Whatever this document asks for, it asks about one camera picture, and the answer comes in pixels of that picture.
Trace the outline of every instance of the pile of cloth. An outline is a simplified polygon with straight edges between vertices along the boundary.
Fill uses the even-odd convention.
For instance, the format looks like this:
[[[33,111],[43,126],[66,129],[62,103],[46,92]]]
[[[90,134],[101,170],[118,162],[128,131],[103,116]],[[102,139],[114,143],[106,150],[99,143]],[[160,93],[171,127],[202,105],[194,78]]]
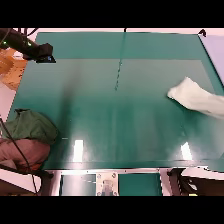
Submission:
[[[15,112],[16,118],[4,125],[26,157],[31,170],[37,170],[47,159],[50,145],[55,143],[58,130],[48,118],[38,112],[27,109],[17,109]],[[0,164],[13,166],[14,163],[19,171],[28,171],[26,161],[2,125],[1,131]]]

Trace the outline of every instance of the metal bracket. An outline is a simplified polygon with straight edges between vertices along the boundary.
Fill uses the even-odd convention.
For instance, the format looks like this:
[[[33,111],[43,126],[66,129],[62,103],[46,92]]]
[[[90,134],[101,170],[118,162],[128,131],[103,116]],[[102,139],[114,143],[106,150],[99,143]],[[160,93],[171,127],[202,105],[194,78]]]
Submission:
[[[118,173],[96,174],[96,196],[118,196]]]

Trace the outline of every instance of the white cloth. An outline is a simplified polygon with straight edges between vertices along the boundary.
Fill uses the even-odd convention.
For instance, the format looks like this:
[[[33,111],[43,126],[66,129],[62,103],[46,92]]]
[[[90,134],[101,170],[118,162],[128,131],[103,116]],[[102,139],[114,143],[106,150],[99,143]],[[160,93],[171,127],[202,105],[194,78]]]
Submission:
[[[224,97],[207,92],[188,77],[171,88],[167,96],[187,109],[224,119]]]

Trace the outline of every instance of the dark green fabric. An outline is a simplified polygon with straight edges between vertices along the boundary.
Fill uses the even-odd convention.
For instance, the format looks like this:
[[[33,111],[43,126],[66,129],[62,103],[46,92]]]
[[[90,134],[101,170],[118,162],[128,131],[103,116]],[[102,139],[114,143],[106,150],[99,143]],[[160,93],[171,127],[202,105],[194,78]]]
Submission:
[[[5,122],[5,126],[15,140],[36,139],[52,145],[58,135],[57,128],[49,119],[32,110],[17,113],[14,120]],[[4,128],[1,127],[1,129],[3,138],[8,138]]]

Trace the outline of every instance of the white wall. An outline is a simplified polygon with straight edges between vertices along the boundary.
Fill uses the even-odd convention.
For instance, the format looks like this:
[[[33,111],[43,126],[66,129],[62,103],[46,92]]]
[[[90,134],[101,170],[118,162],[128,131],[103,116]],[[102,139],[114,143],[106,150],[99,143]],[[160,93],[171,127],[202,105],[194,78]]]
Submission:
[[[128,28],[127,32],[162,32],[162,33],[186,33],[197,34],[202,28]],[[207,35],[224,36],[224,28],[204,28]],[[29,38],[35,40],[38,32],[69,32],[69,31],[105,31],[105,32],[123,32],[124,28],[40,28]],[[6,86],[1,87],[0,84],[0,114],[5,121],[8,116],[11,104],[13,102],[15,91],[8,89]]]

